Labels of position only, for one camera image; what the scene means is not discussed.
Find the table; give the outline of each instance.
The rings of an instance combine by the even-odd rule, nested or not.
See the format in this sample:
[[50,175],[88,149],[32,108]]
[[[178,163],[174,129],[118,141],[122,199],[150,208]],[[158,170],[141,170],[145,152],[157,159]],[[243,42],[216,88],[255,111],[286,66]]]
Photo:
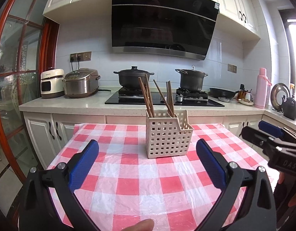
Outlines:
[[[145,125],[77,124],[72,139],[49,169],[67,163],[91,139],[98,141],[99,155],[75,195],[102,231],[120,231],[147,218],[155,221],[154,230],[194,230],[220,194],[196,155],[195,145],[200,138],[242,168],[264,166],[275,188],[279,173],[223,125],[193,127],[186,156],[148,159]],[[61,220],[71,225],[55,190],[51,188],[50,192]],[[234,220],[243,194],[240,189],[225,224]]]

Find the pot handle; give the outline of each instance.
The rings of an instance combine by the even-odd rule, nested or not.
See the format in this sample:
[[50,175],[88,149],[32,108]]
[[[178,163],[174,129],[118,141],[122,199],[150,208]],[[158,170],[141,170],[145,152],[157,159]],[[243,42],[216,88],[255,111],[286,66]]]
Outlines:
[[187,71],[184,71],[184,70],[182,70],[182,69],[175,69],[179,74],[182,72],[182,73],[184,73],[184,74],[187,74]]

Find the gas stove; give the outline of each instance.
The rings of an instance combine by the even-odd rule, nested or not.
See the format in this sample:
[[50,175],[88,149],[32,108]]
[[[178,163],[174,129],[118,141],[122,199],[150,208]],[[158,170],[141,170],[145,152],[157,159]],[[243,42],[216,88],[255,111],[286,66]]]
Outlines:
[[[153,105],[165,105],[159,92],[151,92]],[[215,102],[208,98],[208,94],[203,91],[194,92],[183,89],[177,89],[173,93],[174,105],[176,106],[204,106],[204,107],[224,107],[219,102]],[[121,104],[121,105],[144,105],[144,97],[141,90],[126,90],[121,88],[114,93],[105,104]]]

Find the metal bolt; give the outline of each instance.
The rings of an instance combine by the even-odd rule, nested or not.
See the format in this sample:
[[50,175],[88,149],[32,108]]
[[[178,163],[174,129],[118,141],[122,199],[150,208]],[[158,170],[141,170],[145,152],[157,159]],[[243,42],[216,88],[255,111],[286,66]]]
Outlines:
[[230,166],[231,168],[235,169],[235,168],[238,167],[238,164],[232,161],[232,162],[229,163],[229,166]]
[[30,170],[29,170],[31,173],[34,173],[37,171],[37,168],[36,167],[31,167]]
[[258,170],[262,173],[264,173],[266,171],[265,167],[263,167],[263,166],[259,166]]
[[57,165],[58,169],[64,169],[65,167],[66,167],[66,163],[64,163],[64,162],[61,162]]

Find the black kettle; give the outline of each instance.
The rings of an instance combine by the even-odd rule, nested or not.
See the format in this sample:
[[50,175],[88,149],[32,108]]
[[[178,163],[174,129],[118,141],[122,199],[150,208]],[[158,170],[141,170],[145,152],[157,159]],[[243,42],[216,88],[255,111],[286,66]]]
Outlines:
[[296,100],[292,97],[288,97],[287,100],[284,100],[282,97],[282,111],[283,115],[289,119],[295,120],[296,119]]

